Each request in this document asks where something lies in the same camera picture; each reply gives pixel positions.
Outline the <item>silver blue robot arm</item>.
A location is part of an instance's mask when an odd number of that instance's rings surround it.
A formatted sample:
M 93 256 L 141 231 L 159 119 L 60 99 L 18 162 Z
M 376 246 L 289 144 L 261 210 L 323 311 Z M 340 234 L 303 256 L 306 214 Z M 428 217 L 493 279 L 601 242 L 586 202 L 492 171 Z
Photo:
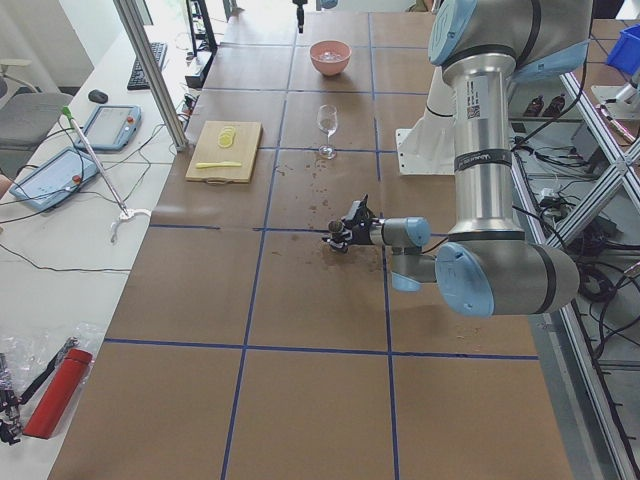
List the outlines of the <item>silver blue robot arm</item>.
M 538 314 L 567 305 L 579 287 L 573 260 L 527 242 L 512 215 L 507 86 L 576 69 L 586 58 L 589 1 L 447 1 L 429 39 L 430 62 L 452 91 L 456 222 L 434 255 L 421 217 L 376 217 L 364 201 L 329 226 L 328 245 L 388 246 L 392 284 L 437 285 L 466 315 Z

